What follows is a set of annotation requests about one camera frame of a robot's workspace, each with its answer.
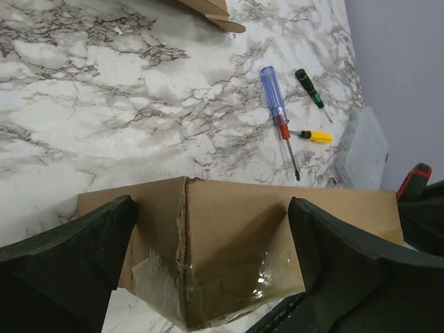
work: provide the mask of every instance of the plastic container lid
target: plastic container lid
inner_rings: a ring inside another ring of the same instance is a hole
[[[345,187],[379,189],[389,144],[371,107],[350,115],[332,165],[334,175]]]

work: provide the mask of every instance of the screwdriver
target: screwdriver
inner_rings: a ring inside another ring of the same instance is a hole
[[[314,130],[302,130],[300,132],[295,130],[290,130],[293,133],[303,139],[317,142],[318,144],[329,144],[333,141],[333,137],[328,133],[315,132]]]
[[[266,99],[268,101],[271,114],[273,115],[275,126],[279,128],[282,139],[287,141],[287,147],[289,148],[291,161],[293,162],[296,180],[299,181],[300,174],[294,160],[293,149],[291,149],[290,145],[290,132],[287,125],[289,120],[284,109],[284,100],[282,99],[282,94],[280,92],[279,82],[276,78],[274,67],[268,66],[261,70],[261,78],[264,84]]]
[[[316,89],[314,89],[313,83],[311,83],[311,80],[307,75],[307,73],[305,72],[305,70],[302,68],[298,69],[296,71],[296,78],[298,79],[300,84],[304,87],[305,91],[308,92],[308,95],[310,95],[313,102],[318,106],[318,108],[320,108],[324,112],[325,116],[327,116],[330,123],[333,123],[327,111],[325,111],[324,102],[322,102],[322,99],[319,96],[318,92],[316,91]]]

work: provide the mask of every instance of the cardboard box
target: cardboard box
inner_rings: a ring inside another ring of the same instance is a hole
[[[287,208],[293,196],[403,244],[395,194],[186,177],[81,194],[78,213],[130,194],[139,203],[120,287],[184,330],[224,323],[304,290]]]
[[[231,33],[245,32],[245,26],[230,21],[228,7],[225,0],[179,0],[185,5],[204,14],[204,16]]]

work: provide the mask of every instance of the black and green screwdriver handle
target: black and green screwdriver handle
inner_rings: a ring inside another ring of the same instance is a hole
[[[311,82],[309,76],[305,72],[304,69],[299,69],[296,71],[296,78],[300,82],[300,84],[304,87],[304,89],[308,92],[308,95],[310,95],[313,102],[320,108],[324,113],[325,116],[327,116],[330,123],[333,123],[332,119],[328,115],[328,113],[325,111],[324,108],[324,102],[322,102],[321,97],[319,96],[319,93],[314,89],[313,83]]]

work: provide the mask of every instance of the gray wall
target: gray wall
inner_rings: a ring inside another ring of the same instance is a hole
[[[345,0],[364,102],[388,140],[382,189],[417,162],[444,179],[444,0]]]

